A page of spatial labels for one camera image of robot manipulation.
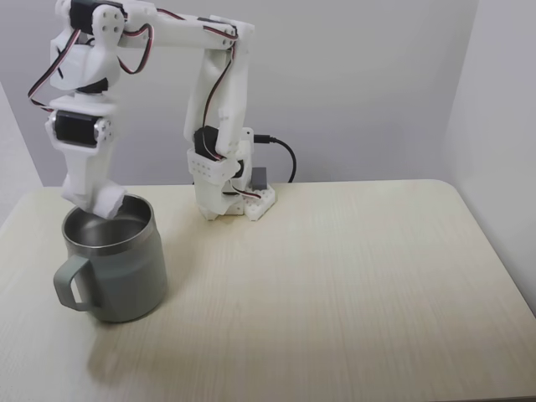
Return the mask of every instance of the table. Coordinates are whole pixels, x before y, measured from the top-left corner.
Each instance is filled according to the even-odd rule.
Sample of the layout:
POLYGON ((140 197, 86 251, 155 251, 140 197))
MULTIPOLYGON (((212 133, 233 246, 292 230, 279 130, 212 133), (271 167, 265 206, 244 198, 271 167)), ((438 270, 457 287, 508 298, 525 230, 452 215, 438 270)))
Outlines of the table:
POLYGON ((450 185, 277 185, 256 223, 205 222, 192 186, 130 190, 155 209, 170 280, 136 322, 59 304, 57 189, 0 229, 2 402, 536 394, 536 319, 450 185))

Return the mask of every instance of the red wire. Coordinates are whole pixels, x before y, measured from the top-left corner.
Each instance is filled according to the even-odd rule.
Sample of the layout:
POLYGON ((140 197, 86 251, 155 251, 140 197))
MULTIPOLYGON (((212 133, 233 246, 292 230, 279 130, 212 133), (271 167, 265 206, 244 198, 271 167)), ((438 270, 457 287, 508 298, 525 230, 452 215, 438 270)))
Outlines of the red wire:
POLYGON ((65 58, 67 57, 67 54, 70 52, 72 47, 76 44, 76 41, 78 40, 79 36, 80 36, 79 29, 76 29, 75 31, 73 31, 73 33, 69 37, 69 40, 67 41, 67 44, 65 45, 65 48, 61 52, 59 52, 56 60, 54 60, 54 62, 50 65, 50 67, 45 71, 43 75, 41 75, 41 78, 39 78, 36 81, 36 83, 33 84, 32 88, 30 88, 30 91, 28 92, 28 98, 30 99, 30 101, 34 105, 43 109, 44 111, 47 111, 50 113, 54 111, 54 109, 47 107, 45 104, 35 100, 33 97, 37 93, 39 88, 41 88, 43 84, 47 82, 50 79, 50 77, 59 69, 59 67, 64 62, 65 58))
MULTIPOLYGON (((159 13, 163 13, 163 14, 166 14, 168 15, 169 17, 173 17, 175 19, 179 19, 179 20, 182 20, 182 21, 185 21, 185 18, 181 17, 180 15, 177 15, 176 13, 172 13, 171 11, 168 11, 164 8, 157 8, 157 11, 159 13)), ((232 40, 236 40, 238 39, 238 33, 235 33, 235 35, 230 35, 224 31, 220 31, 219 29, 216 29, 216 28, 213 28, 213 27, 209 27, 207 25, 204 25, 203 26, 203 29, 205 31, 210 31, 214 34, 218 34, 218 35, 221 35, 221 36, 224 36, 226 37, 227 39, 232 39, 232 40)))
POLYGON ((247 195, 248 197, 253 197, 257 199, 262 199, 262 197, 259 194, 248 193, 247 191, 241 191, 241 190, 238 190, 235 186, 232 186, 232 188, 238 194, 247 195))
POLYGON ((180 19, 180 20, 185 20, 185 18, 182 18, 180 15, 177 15, 175 13, 172 13, 171 11, 168 11, 168 10, 165 10, 163 8, 157 8, 157 11, 159 13, 164 13, 164 14, 167 14, 168 16, 170 17, 173 17, 173 18, 176 18, 176 19, 180 19))
POLYGON ((226 37, 228 39, 232 39, 232 40, 238 39, 238 33, 236 33, 235 35, 230 35, 228 33, 225 33, 224 31, 220 31, 219 29, 208 27, 206 25, 203 26, 203 29, 205 31, 214 32, 215 34, 217 33, 218 35, 224 36, 224 37, 226 37))
POLYGON ((123 34, 125 36, 128 36, 130 38, 134 38, 136 36, 140 36, 141 34, 143 34, 147 30, 149 31, 149 39, 147 41, 147 44, 145 46, 145 50, 143 52, 142 61, 140 61, 140 64, 137 66, 137 68, 135 70, 129 69, 126 66, 126 64, 123 63, 123 61, 119 57, 117 57, 117 59, 119 60, 119 65, 121 66, 123 71, 125 71, 126 73, 128 73, 130 75, 141 73, 143 71, 143 69, 145 68, 145 66, 147 64, 147 61, 149 60, 149 56, 151 55, 152 44, 153 44, 153 41, 154 41, 154 28, 152 27, 152 25, 146 23, 141 28, 139 28, 137 31, 134 31, 134 32, 123 31, 123 34))

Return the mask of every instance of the robotic arm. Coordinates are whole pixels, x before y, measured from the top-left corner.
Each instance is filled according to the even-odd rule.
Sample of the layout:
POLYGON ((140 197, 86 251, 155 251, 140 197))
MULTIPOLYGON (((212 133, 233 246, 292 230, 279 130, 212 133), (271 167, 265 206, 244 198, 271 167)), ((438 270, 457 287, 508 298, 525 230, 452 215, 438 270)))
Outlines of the robotic arm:
POLYGON ((253 131, 243 124, 252 25, 177 15, 137 0, 58 0, 56 13, 64 30, 51 42, 49 70, 28 96, 50 112, 47 133, 67 163, 64 198, 107 219, 116 215, 126 190, 107 178, 118 127, 116 103, 106 92, 121 69, 137 74, 153 46, 168 46, 205 49, 184 126, 185 138, 193 143, 188 167, 204 217, 246 214, 257 220, 276 201, 269 186, 249 188, 253 131), (137 69, 118 59, 118 47, 144 49, 137 69), (48 79, 74 93, 49 106, 37 102, 33 97, 48 79))

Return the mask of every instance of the mug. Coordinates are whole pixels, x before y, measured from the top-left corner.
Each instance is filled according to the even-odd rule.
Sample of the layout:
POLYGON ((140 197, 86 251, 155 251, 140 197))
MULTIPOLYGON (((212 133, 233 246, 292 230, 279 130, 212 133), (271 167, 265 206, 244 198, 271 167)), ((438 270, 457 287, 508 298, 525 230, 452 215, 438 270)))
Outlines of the mug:
POLYGON ((114 219, 72 209, 62 232, 69 259, 54 275, 59 302, 104 322, 148 314, 164 298, 168 277, 151 205, 126 195, 114 219), (75 300, 75 280, 81 302, 75 300))

